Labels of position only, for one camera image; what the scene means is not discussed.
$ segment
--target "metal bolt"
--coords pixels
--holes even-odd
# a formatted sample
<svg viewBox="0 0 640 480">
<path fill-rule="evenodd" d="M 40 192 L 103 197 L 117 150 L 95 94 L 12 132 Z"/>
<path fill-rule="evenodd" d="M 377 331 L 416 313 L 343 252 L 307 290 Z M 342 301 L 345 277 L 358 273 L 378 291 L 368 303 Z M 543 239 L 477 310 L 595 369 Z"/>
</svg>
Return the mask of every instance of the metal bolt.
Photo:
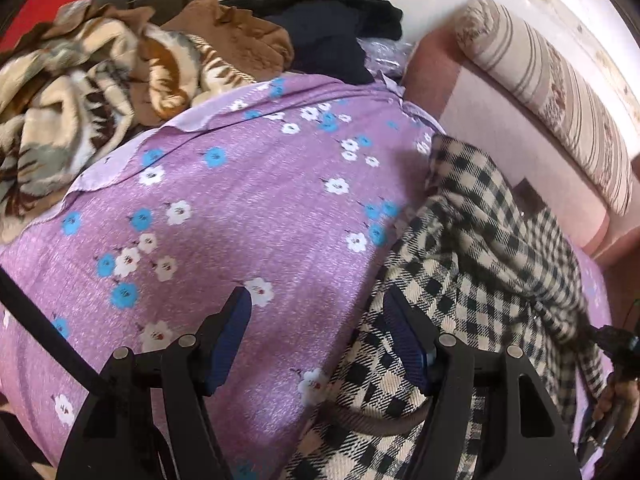
<svg viewBox="0 0 640 480">
<path fill-rule="evenodd" d="M 116 348 L 113 351 L 114 359 L 124 359 L 128 355 L 129 355 L 129 349 L 126 346 L 121 346 L 120 348 Z"/>
<path fill-rule="evenodd" d="M 185 334 L 180 339 L 178 339 L 178 345 L 182 348 L 188 348 L 196 344 L 196 336 L 193 334 Z"/>
<path fill-rule="evenodd" d="M 439 338 L 438 341 L 440 342 L 440 344 L 442 346 L 455 346 L 456 344 L 456 337 L 452 336 L 451 334 L 442 334 Z"/>
<path fill-rule="evenodd" d="M 522 357 L 522 348 L 516 345 L 509 345 L 507 346 L 507 354 L 514 359 L 519 359 Z"/>
</svg>

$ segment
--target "plaid blanket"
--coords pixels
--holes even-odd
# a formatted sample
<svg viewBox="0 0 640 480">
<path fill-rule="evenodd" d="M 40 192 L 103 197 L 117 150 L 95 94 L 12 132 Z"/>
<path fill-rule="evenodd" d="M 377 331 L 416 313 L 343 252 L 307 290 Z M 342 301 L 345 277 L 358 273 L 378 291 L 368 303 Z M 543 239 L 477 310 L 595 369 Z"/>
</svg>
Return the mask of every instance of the plaid blanket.
<svg viewBox="0 0 640 480">
<path fill-rule="evenodd" d="M 604 387 L 595 346 L 574 344 L 586 320 L 577 259 L 548 209 L 525 217 L 489 156 L 433 139 L 430 196 L 392 247 L 365 313 L 329 384 L 328 402 L 378 419 L 406 417 L 426 398 L 405 377 L 383 319 L 385 291 L 463 342 L 498 352 L 520 346 L 565 423 L 575 413 L 575 365 L 597 396 Z M 484 398 L 472 398 L 458 478 L 471 478 Z M 422 424 L 397 436 L 355 433 L 316 416 L 283 473 L 296 480 L 402 478 Z"/>
</svg>

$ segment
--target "blue flower print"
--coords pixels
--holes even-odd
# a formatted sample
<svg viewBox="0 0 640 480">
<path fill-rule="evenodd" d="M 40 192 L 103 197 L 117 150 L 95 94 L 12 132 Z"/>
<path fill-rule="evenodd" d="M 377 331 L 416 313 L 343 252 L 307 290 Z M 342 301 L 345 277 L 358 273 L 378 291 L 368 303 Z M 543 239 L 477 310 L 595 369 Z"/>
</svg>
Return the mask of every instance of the blue flower print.
<svg viewBox="0 0 640 480">
<path fill-rule="evenodd" d="M 372 224 L 371 227 L 369 227 L 369 238 L 371 238 L 374 245 L 378 247 L 383 246 L 386 243 L 384 228 L 378 224 Z"/>
<path fill-rule="evenodd" d="M 338 125 L 336 123 L 320 123 L 320 128 L 328 134 L 332 134 L 338 130 Z"/>
<path fill-rule="evenodd" d="M 363 148 L 370 148 L 371 146 L 373 146 L 373 142 L 371 142 L 371 139 L 369 139 L 369 137 L 366 137 L 364 135 L 357 136 L 356 140 L 358 141 L 358 144 L 361 145 Z"/>
<path fill-rule="evenodd" d="M 250 462 L 242 462 L 231 473 L 234 480 L 258 480 L 258 473 Z"/>
<path fill-rule="evenodd" d="M 210 168 L 217 168 L 226 162 L 225 150 L 222 148 L 209 148 L 204 154 L 204 160 Z"/>
<path fill-rule="evenodd" d="M 247 110 L 244 113 L 245 119 L 255 119 L 256 117 L 260 117 L 260 112 L 258 110 Z"/>
<path fill-rule="evenodd" d="M 367 218 L 370 220 L 377 220 L 380 217 L 380 209 L 373 204 L 365 204 L 364 214 L 367 215 Z"/>
<path fill-rule="evenodd" d="M 133 216 L 129 219 L 131 225 L 136 231 L 144 231 L 151 225 L 153 217 L 151 215 L 151 211 L 149 209 L 143 207 L 142 209 L 138 209 Z"/>
<path fill-rule="evenodd" d="M 98 260 L 98 263 L 95 267 L 95 272 L 101 278 L 108 278 L 109 276 L 111 276 L 111 273 L 113 272 L 115 266 L 116 259 L 112 254 L 107 253 Z"/>
<path fill-rule="evenodd" d="M 67 339 L 69 337 L 69 325 L 63 317 L 56 317 L 53 320 L 53 326 L 60 332 L 60 335 Z"/>
<path fill-rule="evenodd" d="M 323 112 L 320 116 L 320 119 L 320 128 L 322 128 L 328 134 L 332 134 L 333 132 L 337 131 L 338 124 L 335 120 L 335 114 L 332 114 L 331 112 Z"/>
<path fill-rule="evenodd" d="M 391 200 L 385 200 L 382 203 L 382 212 L 385 215 L 391 216 L 392 218 L 394 218 L 394 217 L 398 216 L 398 214 L 400 213 L 400 209 L 398 208 L 398 206 L 396 204 L 391 202 Z"/>
<path fill-rule="evenodd" d="M 146 152 L 142 154 L 142 166 L 144 168 L 148 168 L 163 155 L 164 155 L 164 151 L 159 148 L 146 150 Z"/>
<path fill-rule="evenodd" d="M 62 232 L 65 236 L 74 235 L 78 232 L 80 223 L 80 213 L 78 211 L 72 211 L 66 215 L 65 219 L 62 221 Z"/>
<path fill-rule="evenodd" d="M 271 88 L 271 93 L 269 96 L 272 99 L 277 99 L 278 97 L 282 97 L 284 95 L 284 88 L 282 86 L 274 86 Z"/>
<path fill-rule="evenodd" d="M 120 310 L 133 308 L 138 300 L 138 288 L 133 283 L 120 283 L 111 291 L 111 304 Z"/>
</svg>

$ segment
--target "patterned blanket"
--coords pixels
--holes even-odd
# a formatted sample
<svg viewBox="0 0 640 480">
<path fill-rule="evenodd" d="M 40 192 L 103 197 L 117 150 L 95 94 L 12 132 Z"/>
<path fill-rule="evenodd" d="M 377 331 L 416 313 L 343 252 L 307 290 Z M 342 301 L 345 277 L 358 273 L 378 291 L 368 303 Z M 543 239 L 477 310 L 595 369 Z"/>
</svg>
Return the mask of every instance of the patterned blanket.
<svg viewBox="0 0 640 480">
<path fill-rule="evenodd" d="M 504 177 L 482 151 L 437 135 L 429 197 L 392 247 L 352 343 L 329 384 L 328 402 L 373 418 L 415 413 L 426 398 L 405 377 L 382 313 L 397 285 L 409 304 L 466 344 L 500 351 L 520 346 L 570 424 L 575 365 L 591 394 L 603 388 L 595 346 L 575 345 L 586 318 L 578 261 L 548 209 L 525 218 Z M 484 402 L 472 399 L 458 478 L 471 478 L 479 452 Z M 398 478 L 422 424 L 408 434 L 349 432 L 317 416 L 303 433 L 284 476 Z"/>
<path fill-rule="evenodd" d="M 0 54 L 0 242 L 57 203 L 138 124 L 157 125 L 256 81 L 203 38 L 149 23 L 153 13 L 75 2 Z"/>
</svg>

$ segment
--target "plastic bag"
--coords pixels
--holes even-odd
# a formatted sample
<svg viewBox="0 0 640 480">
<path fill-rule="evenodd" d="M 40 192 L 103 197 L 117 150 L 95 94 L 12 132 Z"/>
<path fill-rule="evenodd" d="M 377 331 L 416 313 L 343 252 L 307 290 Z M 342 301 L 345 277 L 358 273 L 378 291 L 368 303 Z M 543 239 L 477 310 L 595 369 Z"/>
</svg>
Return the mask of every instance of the plastic bag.
<svg viewBox="0 0 640 480">
<path fill-rule="evenodd" d="M 358 38 L 358 43 L 367 54 L 365 67 L 374 76 L 382 73 L 391 79 L 400 79 L 409 62 L 413 45 L 383 38 Z"/>
</svg>

